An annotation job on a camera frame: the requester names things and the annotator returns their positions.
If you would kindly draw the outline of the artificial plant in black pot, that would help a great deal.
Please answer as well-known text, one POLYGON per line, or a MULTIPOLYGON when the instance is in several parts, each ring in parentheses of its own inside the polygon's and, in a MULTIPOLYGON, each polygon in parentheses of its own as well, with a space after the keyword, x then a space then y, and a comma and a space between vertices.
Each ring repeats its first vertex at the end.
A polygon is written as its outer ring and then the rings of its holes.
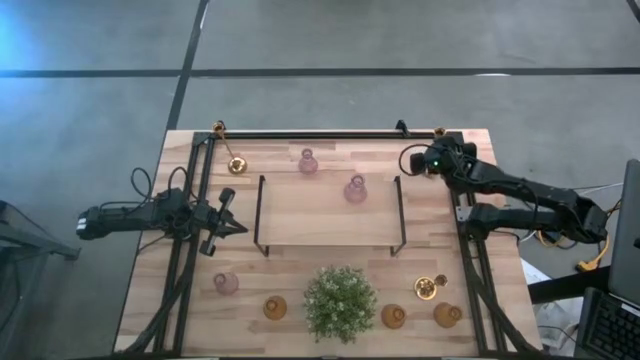
POLYGON ((361 268, 321 268, 303 297, 308 332, 316 343, 326 339, 355 343, 359 335, 373 328, 376 290, 361 268))

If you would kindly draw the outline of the black metal stand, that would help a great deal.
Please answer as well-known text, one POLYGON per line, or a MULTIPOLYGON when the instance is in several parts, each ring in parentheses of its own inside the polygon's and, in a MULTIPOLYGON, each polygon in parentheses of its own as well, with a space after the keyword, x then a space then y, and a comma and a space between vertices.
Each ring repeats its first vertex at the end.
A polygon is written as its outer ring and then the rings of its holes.
POLYGON ((14 205, 0 200, 0 360, 11 351, 25 303, 48 255, 76 260, 80 249, 63 244, 14 205))

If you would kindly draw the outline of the pink glass candle holder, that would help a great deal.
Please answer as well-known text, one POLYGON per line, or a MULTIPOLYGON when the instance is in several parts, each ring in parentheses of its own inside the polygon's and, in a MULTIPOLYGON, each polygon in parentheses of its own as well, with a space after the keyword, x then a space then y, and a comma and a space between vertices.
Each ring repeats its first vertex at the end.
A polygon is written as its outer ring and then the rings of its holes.
POLYGON ((233 295, 239 288, 239 279, 233 272, 221 272, 217 273, 213 282, 216 291, 225 296, 233 295))
POLYGON ((298 169, 304 175, 315 174, 318 170, 318 162, 313 156, 313 150, 305 148, 301 151, 301 158, 298 162, 298 169))
POLYGON ((361 174, 352 176, 343 189, 343 195, 349 203, 359 204, 364 202, 368 196, 364 176, 361 174))

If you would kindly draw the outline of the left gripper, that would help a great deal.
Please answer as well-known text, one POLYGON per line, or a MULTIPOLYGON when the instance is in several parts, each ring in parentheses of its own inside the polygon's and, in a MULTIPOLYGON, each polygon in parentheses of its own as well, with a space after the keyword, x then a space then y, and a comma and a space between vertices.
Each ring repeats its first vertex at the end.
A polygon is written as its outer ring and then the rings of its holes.
POLYGON ((190 206, 189 232, 198 235, 202 231, 209 233, 207 239, 201 244, 201 253, 213 256, 216 251, 215 242, 218 238, 229 235, 244 234, 248 229, 239 223, 230 210, 236 192, 231 188, 223 188, 220 196, 220 207, 216 210, 208 200, 194 202, 190 206))

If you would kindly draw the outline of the black metal table frame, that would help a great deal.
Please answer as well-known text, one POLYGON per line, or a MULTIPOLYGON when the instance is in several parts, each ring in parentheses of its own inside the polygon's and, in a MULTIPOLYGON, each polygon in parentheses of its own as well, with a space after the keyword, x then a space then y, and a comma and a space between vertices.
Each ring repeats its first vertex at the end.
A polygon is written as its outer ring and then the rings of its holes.
POLYGON ((170 275, 184 266, 192 270, 185 296, 171 310, 167 326, 154 350, 184 357, 236 356, 299 357, 433 357, 477 356, 483 350, 506 350, 510 342, 492 315, 469 289, 464 261, 473 262, 494 289, 499 304, 521 334, 539 344, 533 310, 515 239, 496 233, 482 245, 463 241, 454 211, 460 200, 443 181, 408 177, 401 170, 410 152, 431 140, 428 130, 344 131, 241 131, 226 139, 248 169, 233 175, 229 154, 220 139, 198 130, 169 132, 156 172, 157 189, 163 189, 179 166, 195 162, 194 186, 216 202, 223 188, 236 192, 231 209, 248 232, 217 242, 213 256, 202 255, 196 244, 176 246, 156 233, 141 237, 142 251, 135 257, 126 302, 114 341, 116 351, 132 345, 150 323, 161 304, 170 275), (301 151, 313 150, 315 174, 298 169, 301 151), (259 177, 285 185, 311 181, 345 184, 361 174, 368 184, 402 182, 407 244, 392 257, 387 247, 278 246, 264 256, 253 243, 259 177), (355 343, 337 339, 316 343, 308 332, 303 293, 316 272, 328 266, 361 268, 376 290, 380 305, 397 304, 406 311, 404 325, 396 330, 376 321, 355 343), (233 272, 239 288, 229 296, 216 291, 217 273, 233 272), (444 274, 446 287, 424 301, 414 292, 419 277, 444 274), (286 315, 272 321, 263 304, 282 296, 286 315), (434 320, 441 302, 460 307, 462 319, 452 328, 434 320))

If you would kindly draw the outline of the amber glass candle holder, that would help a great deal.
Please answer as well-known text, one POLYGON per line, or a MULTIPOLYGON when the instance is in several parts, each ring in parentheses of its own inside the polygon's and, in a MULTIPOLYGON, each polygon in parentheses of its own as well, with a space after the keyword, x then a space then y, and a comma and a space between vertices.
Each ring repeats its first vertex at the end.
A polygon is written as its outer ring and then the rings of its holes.
POLYGON ((397 304, 387 304, 382 308, 381 321, 389 329, 399 329, 406 321, 406 311, 397 304))
POLYGON ((272 321, 282 319, 288 310, 286 300, 279 295, 268 297, 263 304, 263 313, 266 318, 272 321))
POLYGON ((434 308, 433 317, 440 327, 452 328, 462 319, 463 311, 456 305, 441 302, 434 308))

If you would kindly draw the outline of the black laptop stand bar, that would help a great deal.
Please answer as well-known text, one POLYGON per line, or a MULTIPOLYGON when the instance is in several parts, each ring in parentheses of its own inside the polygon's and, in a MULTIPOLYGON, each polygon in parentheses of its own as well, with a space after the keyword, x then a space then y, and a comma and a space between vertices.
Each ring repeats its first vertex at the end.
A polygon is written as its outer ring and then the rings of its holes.
POLYGON ((583 296, 586 289, 590 287, 605 291, 608 288, 609 275, 610 267, 605 266, 530 284, 528 291, 534 305, 576 298, 583 296))

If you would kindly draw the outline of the wooden riser shelf black legs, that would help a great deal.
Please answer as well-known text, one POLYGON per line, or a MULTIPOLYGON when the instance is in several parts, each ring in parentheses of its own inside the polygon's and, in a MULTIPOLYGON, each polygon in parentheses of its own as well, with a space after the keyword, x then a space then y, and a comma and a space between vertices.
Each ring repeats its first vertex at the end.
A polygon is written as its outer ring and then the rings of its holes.
POLYGON ((387 247, 397 256, 407 244, 401 178, 365 179, 368 196, 359 204, 344 198, 347 183, 285 185, 260 176, 254 245, 264 256, 278 246, 387 247))

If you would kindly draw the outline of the black laptop computer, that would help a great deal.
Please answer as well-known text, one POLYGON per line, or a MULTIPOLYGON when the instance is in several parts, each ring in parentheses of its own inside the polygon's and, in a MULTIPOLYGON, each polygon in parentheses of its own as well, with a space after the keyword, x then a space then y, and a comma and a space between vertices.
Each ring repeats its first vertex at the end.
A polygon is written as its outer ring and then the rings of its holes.
POLYGON ((640 360, 640 160, 627 162, 605 289, 586 289, 574 356, 640 360))

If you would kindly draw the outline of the short gold candlestick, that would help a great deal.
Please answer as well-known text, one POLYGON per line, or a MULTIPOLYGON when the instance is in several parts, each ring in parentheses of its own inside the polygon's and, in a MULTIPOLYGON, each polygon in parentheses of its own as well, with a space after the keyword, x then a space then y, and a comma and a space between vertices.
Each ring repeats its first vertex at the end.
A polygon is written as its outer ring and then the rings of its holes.
POLYGON ((438 290, 447 284, 448 278, 444 274, 439 274, 434 279, 423 276, 415 280, 414 292, 419 299, 428 301, 434 299, 438 290))

